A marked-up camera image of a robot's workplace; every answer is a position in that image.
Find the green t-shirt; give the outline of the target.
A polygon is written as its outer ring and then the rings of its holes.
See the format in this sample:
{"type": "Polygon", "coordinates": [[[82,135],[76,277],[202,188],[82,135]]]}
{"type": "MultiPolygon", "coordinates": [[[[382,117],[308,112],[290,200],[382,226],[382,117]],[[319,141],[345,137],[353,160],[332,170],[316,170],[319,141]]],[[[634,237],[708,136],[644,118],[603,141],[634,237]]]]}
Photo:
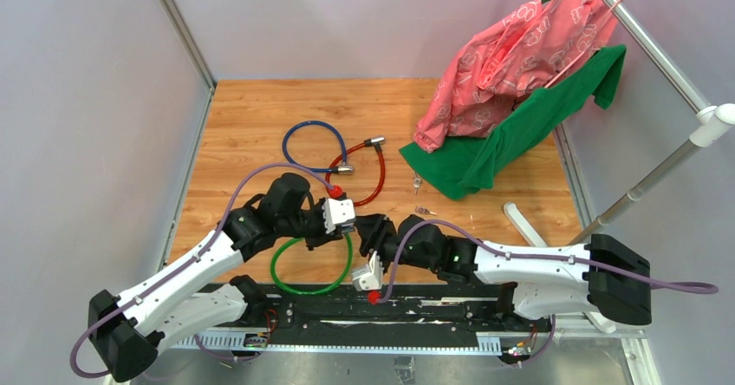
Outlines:
{"type": "Polygon", "coordinates": [[[450,137],[433,153],[412,142],[400,149],[405,162],[426,183],[451,200],[495,186],[511,162],[545,140],[588,99],[612,105],[627,55],[624,44],[599,49],[580,69],[551,88],[535,90],[483,139],[450,137]]]}

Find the green cable lock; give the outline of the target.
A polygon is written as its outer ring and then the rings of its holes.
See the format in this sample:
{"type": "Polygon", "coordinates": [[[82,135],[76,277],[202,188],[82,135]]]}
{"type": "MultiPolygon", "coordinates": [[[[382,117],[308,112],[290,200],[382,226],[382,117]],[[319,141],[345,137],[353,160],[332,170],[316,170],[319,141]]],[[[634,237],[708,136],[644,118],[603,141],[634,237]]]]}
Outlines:
{"type": "Polygon", "coordinates": [[[303,238],[292,238],[273,253],[272,282],[281,290],[302,296],[324,295],[347,281],[353,266],[354,243],[349,235],[310,251],[303,238]]]}

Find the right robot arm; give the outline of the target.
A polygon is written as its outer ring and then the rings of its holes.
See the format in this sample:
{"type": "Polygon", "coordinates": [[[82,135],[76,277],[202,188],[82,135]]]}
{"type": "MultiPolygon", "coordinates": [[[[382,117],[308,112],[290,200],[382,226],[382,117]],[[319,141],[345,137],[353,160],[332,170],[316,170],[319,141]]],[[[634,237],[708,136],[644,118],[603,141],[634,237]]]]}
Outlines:
{"type": "Polygon", "coordinates": [[[445,235],[437,225],[411,215],[399,226],[370,214],[355,222],[360,254],[377,258],[384,273],[398,266],[425,269],[449,284],[497,284],[495,318],[505,330],[558,313],[598,312],[629,325],[652,322],[651,288],[640,278],[650,263],[607,234],[559,248],[476,244],[445,235]]]}

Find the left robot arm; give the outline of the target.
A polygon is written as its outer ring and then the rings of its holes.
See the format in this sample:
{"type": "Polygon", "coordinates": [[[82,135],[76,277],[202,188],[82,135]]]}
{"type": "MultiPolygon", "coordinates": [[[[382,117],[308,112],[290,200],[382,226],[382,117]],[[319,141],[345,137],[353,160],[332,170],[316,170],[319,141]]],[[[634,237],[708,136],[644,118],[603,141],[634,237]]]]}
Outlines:
{"type": "Polygon", "coordinates": [[[259,325],[265,295],[251,277],[234,277],[207,297],[194,295],[280,238],[304,238],[318,247],[354,229],[354,203],[338,185],[319,177],[327,195],[314,199],[308,180],[313,173],[296,165],[285,170],[267,192],[242,206],[232,197],[215,228],[154,275],[119,293],[92,296],[88,327],[71,350],[71,369],[79,377],[127,382],[182,339],[236,320],[259,325]]]}

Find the red cable lock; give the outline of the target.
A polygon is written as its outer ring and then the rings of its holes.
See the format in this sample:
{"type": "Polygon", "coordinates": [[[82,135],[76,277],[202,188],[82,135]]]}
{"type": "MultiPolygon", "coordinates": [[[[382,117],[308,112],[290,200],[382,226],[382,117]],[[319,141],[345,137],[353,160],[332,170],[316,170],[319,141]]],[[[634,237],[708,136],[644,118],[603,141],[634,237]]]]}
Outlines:
{"type": "Polygon", "coordinates": [[[356,206],[367,206],[374,202],[383,191],[387,180],[387,161],[383,152],[386,138],[383,136],[369,137],[346,149],[346,155],[339,153],[329,164],[326,180],[336,177],[339,184],[346,183],[346,190],[353,197],[356,206]],[[349,177],[345,169],[356,154],[357,164],[354,166],[354,175],[349,177]]]}

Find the pink clothes hanger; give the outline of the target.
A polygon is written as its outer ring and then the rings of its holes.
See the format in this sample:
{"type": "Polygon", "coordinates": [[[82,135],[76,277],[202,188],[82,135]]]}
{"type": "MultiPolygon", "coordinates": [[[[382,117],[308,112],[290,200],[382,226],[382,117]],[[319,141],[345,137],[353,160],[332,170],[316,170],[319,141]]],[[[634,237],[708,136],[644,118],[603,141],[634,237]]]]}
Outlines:
{"type": "Polygon", "coordinates": [[[587,42],[584,42],[582,44],[582,47],[579,49],[579,54],[571,59],[569,62],[566,62],[565,65],[561,70],[559,70],[555,76],[553,76],[545,85],[544,88],[550,88],[552,85],[554,85],[576,62],[578,62],[582,56],[589,50],[592,43],[594,42],[597,34],[599,31],[608,23],[610,17],[612,16],[615,8],[620,5],[624,0],[616,0],[605,12],[603,15],[600,23],[598,24],[599,29],[596,29],[589,35],[589,39],[587,42]]]}

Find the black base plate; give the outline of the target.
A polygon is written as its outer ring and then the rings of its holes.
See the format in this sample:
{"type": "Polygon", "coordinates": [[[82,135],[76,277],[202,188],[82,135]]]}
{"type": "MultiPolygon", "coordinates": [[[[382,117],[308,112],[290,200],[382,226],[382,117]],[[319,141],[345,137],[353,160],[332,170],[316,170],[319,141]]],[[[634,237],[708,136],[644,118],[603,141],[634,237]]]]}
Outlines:
{"type": "Polygon", "coordinates": [[[272,328],[274,349],[478,350],[497,353],[492,338],[539,344],[550,332],[546,317],[530,321],[501,310],[501,287],[399,284],[387,303],[372,304],[365,292],[343,285],[324,295],[296,295],[263,284],[259,316],[221,323],[237,333],[272,328]]]}

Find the blue cable lock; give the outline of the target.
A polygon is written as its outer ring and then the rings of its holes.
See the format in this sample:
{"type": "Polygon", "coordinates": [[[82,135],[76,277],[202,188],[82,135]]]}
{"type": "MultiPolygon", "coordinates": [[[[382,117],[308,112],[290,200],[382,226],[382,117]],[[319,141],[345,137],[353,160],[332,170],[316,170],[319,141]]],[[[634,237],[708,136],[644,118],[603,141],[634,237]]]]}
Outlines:
{"type": "Polygon", "coordinates": [[[291,164],[301,166],[295,159],[289,149],[296,148],[297,153],[306,153],[310,151],[310,156],[326,158],[325,150],[328,145],[339,147],[339,155],[337,163],[332,166],[308,166],[308,169],[314,173],[321,174],[342,174],[349,175],[354,172],[354,167],[348,162],[348,150],[345,140],[341,133],[331,124],[324,121],[303,121],[295,124],[289,129],[283,137],[281,148],[284,158],[291,164]]]}

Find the silver key with ring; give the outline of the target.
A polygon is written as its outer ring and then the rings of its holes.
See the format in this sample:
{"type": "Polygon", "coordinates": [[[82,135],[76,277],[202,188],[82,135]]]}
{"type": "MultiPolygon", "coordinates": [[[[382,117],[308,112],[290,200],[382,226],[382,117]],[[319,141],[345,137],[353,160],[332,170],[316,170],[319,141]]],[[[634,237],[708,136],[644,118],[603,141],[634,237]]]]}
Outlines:
{"type": "Polygon", "coordinates": [[[416,174],[415,174],[415,175],[413,176],[413,190],[414,190],[414,193],[415,193],[415,194],[417,194],[417,193],[419,192],[419,189],[420,189],[420,186],[421,186],[421,184],[422,184],[422,179],[421,179],[421,177],[420,177],[420,176],[419,176],[419,175],[418,175],[418,174],[416,173],[416,174]]]}

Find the metal clothes rack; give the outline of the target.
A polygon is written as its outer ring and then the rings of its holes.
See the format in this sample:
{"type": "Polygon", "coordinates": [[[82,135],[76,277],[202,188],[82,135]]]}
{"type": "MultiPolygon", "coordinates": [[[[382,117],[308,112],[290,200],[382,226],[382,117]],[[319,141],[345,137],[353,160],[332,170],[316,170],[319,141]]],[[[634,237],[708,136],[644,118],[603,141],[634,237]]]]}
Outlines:
{"type": "MultiPolygon", "coordinates": [[[[696,108],[734,100],[734,0],[623,0],[628,13],[689,81],[686,99],[625,29],[628,47],[615,102],[585,107],[554,137],[566,178],[558,223],[532,218],[553,245],[569,242],[685,142],[696,108]]],[[[734,332],[734,134],[728,132],[665,174],[607,232],[648,258],[655,276],[716,284],[714,296],[657,291],[649,337],[734,332]]]]}

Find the pink patterned garment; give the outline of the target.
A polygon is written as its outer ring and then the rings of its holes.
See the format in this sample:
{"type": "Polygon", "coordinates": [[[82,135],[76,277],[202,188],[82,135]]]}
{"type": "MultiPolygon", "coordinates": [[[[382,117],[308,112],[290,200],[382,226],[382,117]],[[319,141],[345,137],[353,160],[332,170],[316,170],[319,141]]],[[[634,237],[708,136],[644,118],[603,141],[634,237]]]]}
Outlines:
{"type": "MultiPolygon", "coordinates": [[[[579,54],[608,8],[602,0],[532,0],[477,33],[440,78],[414,142],[432,153],[448,137],[488,136],[516,104],[544,88],[579,54]]],[[[605,46],[616,25],[612,14],[589,50],[557,82],[605,46]]]]}

